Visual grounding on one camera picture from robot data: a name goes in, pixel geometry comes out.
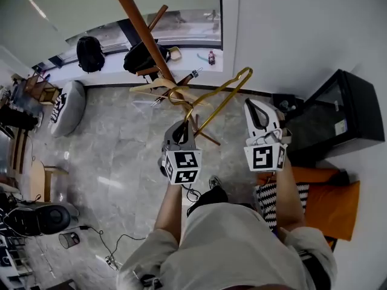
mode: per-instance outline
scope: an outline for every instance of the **marble floor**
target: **marble floor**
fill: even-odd
[[[205,92],[192,89],[196,95]],[[227,94],[222,92],[209,101],[217,106]],[[193,187],[205,192],[209,177],[218,175],[232,202],[251,202],[255,185],[243,150],[247,138],[243,111],[246,97],[268,101],[265,97],[237,94],[205,128],[205,133],[221,145],[201,136],[196,140],[203,150],[203,168]],[[52,201],[74,204],[80,211],[79,225],[103,230],[103,239],[111,250],[121,234],[145,237],[152,231],[167,186],[157,166],[164,132],[183,118],[182,110],[168,101],[157,108],[149,106],[151,101],[152,97],[129,93],[128,88],[89,89],[82,121],[72,134],[61,138],[53,138],[48,132],[51,107],[46,106],[42,127],[35,134],[30,132],[31,141],[27,141],[20,178],[24,197],[29,199],[29,171],[34,156],[47,166],[61,166],[69,172],[68,176],[53,179]],[[194,114],[199,114],[203,122],[211,112],[211,108],[200,106]],[[184,195],[183,216],[189,205]],[[80,289],[115,289],[117,271],[103,261],[108,252],[98,234],[93,230],[75,232],[80,244],[68,250],[60,245],[58,234],[28,240],[27,253],[38,284],[47,288],[73,279]],[[116,261],[123,263],[140,244],[123,237]]]

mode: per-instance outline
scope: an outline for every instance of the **wooden table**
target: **wooden table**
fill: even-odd
[[[32,162],[30,173],[30,193],[32,201],[34,201],[38,195],[41,195],[41,198],[37,201],[50,202],[51,176],[54,173],[68,174],[68,172],[59,167],[44,166],[39,160],[34,160]]]

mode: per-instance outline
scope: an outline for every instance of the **black and white striped fabric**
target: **black and white striped fabric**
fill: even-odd
[[[277,197],[277,184],[266,184],[264,186],[255,187],[256,200],[259,207],[262,210],[263,218],[268,223],[270,229],[273,231],[277,226],[276,218],[276,197]],[[298,192],[302,203],[302,208],[307,207],[309,185],[297,184]]]

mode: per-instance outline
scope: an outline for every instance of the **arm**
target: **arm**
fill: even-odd
[[[180,242],[181,236],[181,186],[168,184],[163,203],[158,211],[154,229],[168,231]]]
[[[277,172],[276,217],[278,228],[291,231],[305,226],[300,196],[287,156],[284,169]]]

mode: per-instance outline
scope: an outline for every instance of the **power cord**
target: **power cord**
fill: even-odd
[[[119,267],[115,261],[115,258],[114,258],[114,253],[117,251],[118,247],[119,247],[119,241],[120,239],[123,237],[123,236],[126,236],[132,240],[145,240],[146,237],[142,237],[141,239],[137,239],[135,237],[132,237],[130,235],[127,235],[127,234],[123,234],[119,237],[119,239],[117,239],[117,242],[115,243],[115,248],[113,250],[113,252],[110,250],[110,248],[107,246],[107,244],[105,243],[105,241],[103,240],[102,238],[102,234],[103,234],[103,230],[99,230],[97,231],[96,229],[94,229],[93,227],[89,226],[89,225],[79,225],[78,227],[74,227],[74,228],[70,228],[70,229],[66,229],[65,231],[69,231],[69,230],[73,230],[73,229],[81,229],[81,230],[89,230],[89,229],[92,229],[94,232],[96,232],[98,235],[99,235],[99,238],[101,240],[101,242],[103,243],[103,246],[105,246],[105,248],[109,251],[110,255],[106,256],[105,257],[105,261],[106,263],[109,265],[109,267],[115,271],[118,271],[119,270]]]
[[[181,184],[182,188],[184,188],[185,190],[187,190],[187,199],[189,202],[191,203],[196,203],[198,202],[199,200],[199,197],[201,197],[201,193],[198,191],[198,190],[195,190],[191,187],[192,184],[189,184],[189,187],[186,187],[184,186],[183,184]],[[195,197],[195,200],[192,200],[188,197],[188,195],[193,195]]]

